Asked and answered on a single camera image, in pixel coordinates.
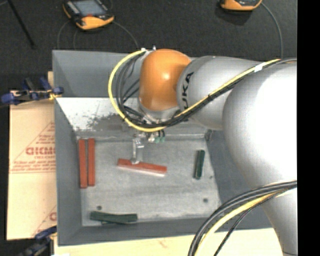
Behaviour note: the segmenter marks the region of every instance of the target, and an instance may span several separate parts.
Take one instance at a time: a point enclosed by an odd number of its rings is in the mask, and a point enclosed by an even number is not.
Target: kuka logo
[[[183,83],[183,86],[182,86],[182,101],[184,102],[183,103],[183,107],[184,109],[186,110],[187,108],[189,108],[188,106],[188,101],[187,101],[187,90],[188,90],[188,87],[189,87],[189,83],[190,83],[190,77],[194,74],[194,72],[191,72],[189,74],[186,75],[185,77],[185,80],[184,80],[184,83]]]
[[[33,155],[54,155],[56,154],[56,148],[55,147],[27,147],[25,149],[25,153],[29,156],[33,156]]]

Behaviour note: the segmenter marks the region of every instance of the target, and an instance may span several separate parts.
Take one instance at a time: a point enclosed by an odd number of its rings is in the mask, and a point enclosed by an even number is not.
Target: handheld device
[[[257,8],[262,0],[219,0],[223,9],[230,11],[252,11]]]
[[[68,18],[84,31],[101,28],[115,18],[100,0],[65,0],[62,8]]]

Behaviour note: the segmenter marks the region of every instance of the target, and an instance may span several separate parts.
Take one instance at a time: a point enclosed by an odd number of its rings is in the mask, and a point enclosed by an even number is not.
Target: blue clamp
[[[25,249],[23,252],[20,252],[16,256],[39,256],[43,253],[51,243],[50,235],[57,232],[57,226],[50,227],[46,230],[41,231],[35,235],[37,242],[32,244],[30,247]]]
[[[22,90],[2,95],[1,102],[8,105],[18,105],[25,102],[48,99],[64,93],[63,87],[52,88],[44,76],[41,76],[39,81],[43,89],[37,89],[30,78],[25,78],[22,82]]]

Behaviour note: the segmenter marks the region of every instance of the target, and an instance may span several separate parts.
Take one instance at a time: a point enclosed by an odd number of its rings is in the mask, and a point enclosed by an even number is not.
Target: red block
[[[88,139],[88,186],[96,184],[95,139]]]
[[[79,171],[80,171],[80,188],[85,189],[88,187],[88,173],[87,173],[87,154],[86,154],[86,141],[84,139],[78,140],[79,149]]]

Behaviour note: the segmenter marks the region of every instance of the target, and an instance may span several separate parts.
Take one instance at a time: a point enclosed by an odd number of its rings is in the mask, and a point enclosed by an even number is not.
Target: dark green bar
[[[90,213],[90,219],[95,221],[101,221],[105,223],[119,223],[127,224],[136,222],[138,220],[138,215],[136,213],[129,214],[112,214],[101,211],[92,211]]]
[[[206,154],[206,152],[202,149],[197,151],[195,171],[194,171],[194,176],[193,176],[197,180],[200,180],[200,178],[202,176],[204,162],[205,162],[205,154]]]

